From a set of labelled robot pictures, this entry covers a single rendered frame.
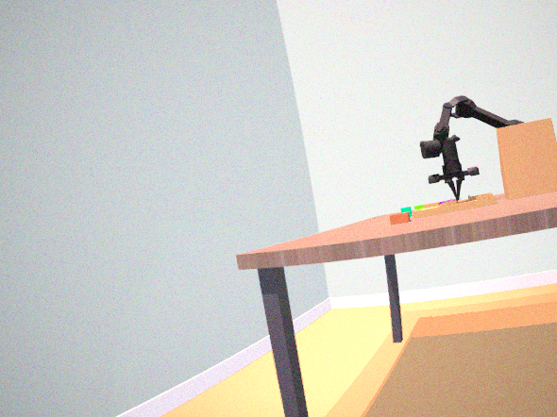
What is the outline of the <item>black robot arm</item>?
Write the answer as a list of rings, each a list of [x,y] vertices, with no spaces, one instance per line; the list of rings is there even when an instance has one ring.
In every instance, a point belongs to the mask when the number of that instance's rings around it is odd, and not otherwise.
[[[454,106],[456,106],[455,112],[451,113]],[[434,127],[433,140],[420,142],[423,158],[436,158],[440,157],[440,154],[442,154],[443,157],[450,154],[458,154],[456,142],[459,141],[460,138],[455,135],[452,135],[450,138],[448,137],[450,117],[456,119],[473,117],[496,128],[524,123],[516,119],[512,121],[506,120],[494,113],[479,108],[472,99],[464,95],[452,98],[452,100],[443,105],[442,109],[440,122]]]

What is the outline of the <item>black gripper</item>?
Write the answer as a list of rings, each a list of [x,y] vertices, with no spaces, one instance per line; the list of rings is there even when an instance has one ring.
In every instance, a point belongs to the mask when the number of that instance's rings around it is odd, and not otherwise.
[[[461,184],[462,184],[463,180],[465,180],[464,177],[466,175],[471,175],[471,176],[479,175],[480,174],[479,168],[470,167],[470,168],[467,168],[467,171],[461,171],[458,154],[450,154],[450,155],[444,156],[443,157],[443,162],[444,162],[446,173],[444,175],[439,175],[439,174],[429,175],[429,177],[428,177],[429,184],[445,180],[445,183],[447,183],[450,186],[451,190],[453,191],[453,194],[454,194],[456,200],[459,200],[460,191],[461,191]],[[455,173],[458,173],[458,174],[455,175]],[[458,178],[458,179],[456,179],[457,193],[456,193],[454,183],[452,181],[453,177]]]

